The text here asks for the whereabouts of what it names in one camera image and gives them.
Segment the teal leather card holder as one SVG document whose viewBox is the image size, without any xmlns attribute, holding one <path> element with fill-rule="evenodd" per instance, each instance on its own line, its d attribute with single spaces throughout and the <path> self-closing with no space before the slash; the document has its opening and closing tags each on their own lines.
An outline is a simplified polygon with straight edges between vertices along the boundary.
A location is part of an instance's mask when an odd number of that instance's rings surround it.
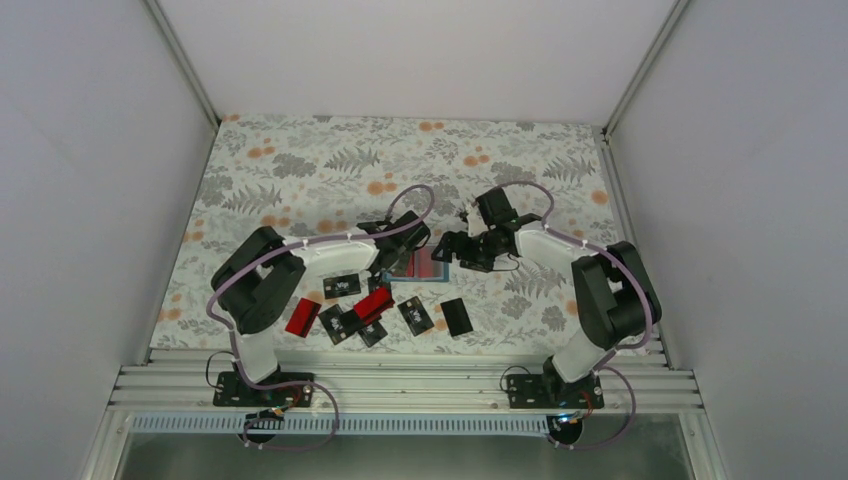
<svg viewBox="0 0 848 480">
<path fill-rule="evenodd" d="M 431 258 L 434 247 L 424 247 L 401 255 L 397 263 L 385 274 L 390 282 L 448 283 L 450 265 Z"/>
</svg>

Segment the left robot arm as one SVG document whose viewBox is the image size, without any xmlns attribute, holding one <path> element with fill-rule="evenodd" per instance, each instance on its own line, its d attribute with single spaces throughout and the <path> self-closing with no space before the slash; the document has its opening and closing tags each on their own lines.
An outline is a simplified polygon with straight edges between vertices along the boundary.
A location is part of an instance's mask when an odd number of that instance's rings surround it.
<svg viewBox="0 0 848 480">
<path fill-rule="evenodd" d="M 270 329 L 302 281 L 383 273 L 429 235 L 424 217 L 413 211 L 393 222 L 311 238 L 285 238 L 271 227 L 255 230 L 213 275 L 206 304 L 206 314 L 227 332 L 239 392 L 255 405 L 276 396 L 279 366 Z"/>
</svg>

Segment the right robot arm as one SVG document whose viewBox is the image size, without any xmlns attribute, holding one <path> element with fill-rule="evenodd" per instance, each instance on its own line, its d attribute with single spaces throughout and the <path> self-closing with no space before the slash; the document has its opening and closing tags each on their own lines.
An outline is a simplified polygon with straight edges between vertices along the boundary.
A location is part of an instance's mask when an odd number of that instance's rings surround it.
<svg viewBox="0 0 848 480">
<path fill-rule="evenodd" d="M 658 296 L 637 248 L 626 241 L 598 246 L 550 226 L 550 212 L 521 215 L 502 185 L 476 197 L 462 218 L 464 231 L 442 235 L 435 261 L 491 273 L 511 255 L 549 268 L 574 287 L 578 331 L 543 365 L 541 391 L 555 407 L 580 393 L 580 381 L 619 351 L 642 348 L 661 319 Z"/>
</svg>

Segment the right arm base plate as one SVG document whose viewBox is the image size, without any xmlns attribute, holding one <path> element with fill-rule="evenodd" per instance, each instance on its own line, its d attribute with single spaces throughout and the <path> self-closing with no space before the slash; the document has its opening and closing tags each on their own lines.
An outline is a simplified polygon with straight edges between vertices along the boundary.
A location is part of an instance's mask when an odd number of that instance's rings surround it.
<svg viewBox="0 0 848 480">
<path fill-rule="evenodd" d="M 505 377 L 509 405 L 513 409 L 600 409 L 605 406 L 597 376 L 587 375 L 572 383 L 541 374 L 510 374 Z"/>
</svg>

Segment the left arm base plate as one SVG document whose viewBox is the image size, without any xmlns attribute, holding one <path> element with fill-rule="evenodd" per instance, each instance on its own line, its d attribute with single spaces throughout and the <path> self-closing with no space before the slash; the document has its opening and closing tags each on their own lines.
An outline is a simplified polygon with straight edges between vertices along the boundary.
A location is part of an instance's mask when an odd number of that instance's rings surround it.
<svg viewBox="0 0 848 480">
<path fill-rule="evenodd" d="M 235 371 L 220 373 L 216 380 L 216 388 L 217 391 L 212 400 L 215 407 L 257 409 L 283 406 L 307 408 L 311 406 L 314 391 L 311 386 L 306 385 L 257 390 L 248 386 Z"/>
</svg>

